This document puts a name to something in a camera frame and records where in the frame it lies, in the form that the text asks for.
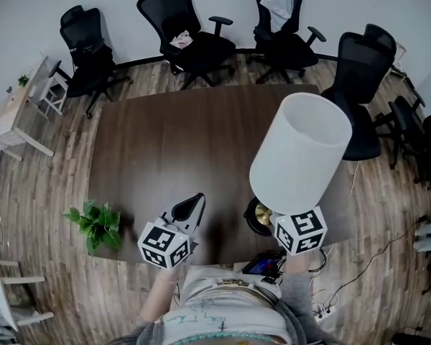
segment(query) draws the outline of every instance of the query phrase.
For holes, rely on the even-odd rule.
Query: necklace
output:
[[[270,336],[262,335],[260,333],[246,333],[246,332],[216,332],[216,333],[204,333],[203,335],[190,336],[185,339],[176,341],[172,345],[186,345],[199,340],[211,340],[211,339],[221,339],[221,338],[240,338],[241,340],[257,339],[267,341],[276,345],[284,345],[283,342],[274,340]]]

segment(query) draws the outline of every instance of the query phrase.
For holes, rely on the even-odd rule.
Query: power strip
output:
[[[316,313],[315,314],[316,323],[319,323],[319,322],[325,320],[327,317],[333,315],[334,313],[335,313],[335,306],[334,305],[332,305],[329,309],[326,309],[321,313]]]

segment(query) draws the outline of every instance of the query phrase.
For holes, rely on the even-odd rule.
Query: green leaves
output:
[[[87,236],[86,249],[89,254],[104,243],[112,249],[121,247],[121,237],[118,233],[120,226],[120,213],[112,212],[108,203],[101,208],[94,206],[95,201],[86,201],[83,204],[83,215],[76,208],[70,208],[63,216],[80,227],[80,233]]]
[[[80,211],[74,207],[69,208],[68,212],[64,212],[62,214],[72,222],[76,223],[80,220]]]
[[[115,230],[109,230],[102,236],[102,242],[109,248],[118,249],[121,246],[121,237]]]
[[[88,250],[89,254],[94,254],[96,249],[99,247],[100,242],[93,240],[91,238],[86,238],[86,249]]]
[[[108,227],[110,228],[110,230],[118,231],[120,227],[120,213],[112,212],[108,222],[109,222]]]
[[[93,225],[92,221],[89,221],[88,219],[82,217],[78,221],[78,225],[80,227],[80,233],[88,235],[91,231],[91,226]]]

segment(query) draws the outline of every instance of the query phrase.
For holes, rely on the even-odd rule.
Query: table leg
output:
[[[46,279],[43,276],[29,276],[29,277],[1,277],[4,284],[30,284],[31,282],[44,282]]]
[[[42,110],[40,110],[38,108],[38,106],[35,103],[32,103],[32,107],[34,108],[34,110],[41,116],[43,116],[46,120],[49,120],[50,118],[48,117],[48,115],[46,115]]]
[[[28,134],[24,133],[20,128],[14,128],[14,131],[22,137],[23,140],[25,140],[27,143],[29,143],[31,146],[37,148],[37,150],[45,153],[46,155],[53,157],[55,153],[51,150],[46,148],[43,144],[37,142],[35,139],[33,139]]]
[[[1,261],[1,260],[0,260],[0,266],[13,266],[13,267],[19,267],[19,263],[18,263],[18,262],[13,262],[13,261]]]
[[[59,115],[62,115],[62,112],[61,112],[61,110],[59,110],[57,107],[56,107],[56,105],[54,105],[54,103],[51,101],[51,100],[48,100],[46,97],[43,99],[46,103],[47,103],[47,105],[51,108],[51,109],[53,109],[54,111],[56,111]]]
[[[41,321],[44,321],[45,319],[53,318],[54,316],[55,316],[55,314],[53,312],[46,312],[46,313],[38,314],[36,316],[32,316],[29,318],[19,320],[19,321],[17,321],[17,325],[18,326],[26,326],[26,325],[29,325],[31,323],[41,322]]]
[[[16,152],[10,151],[9,149],[3,149],[3,152],[5,152],[8,156],[13,157],[15,160],[22,161],[22,157]]]

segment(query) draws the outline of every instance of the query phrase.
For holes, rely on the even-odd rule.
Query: lamp base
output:
[[[249,227],[258,235],[272,236],[273,233],[270,229],[270,216],[272,210],[264,206],[257,197],[254,197],[248,204],[244,218],[246,219]]]

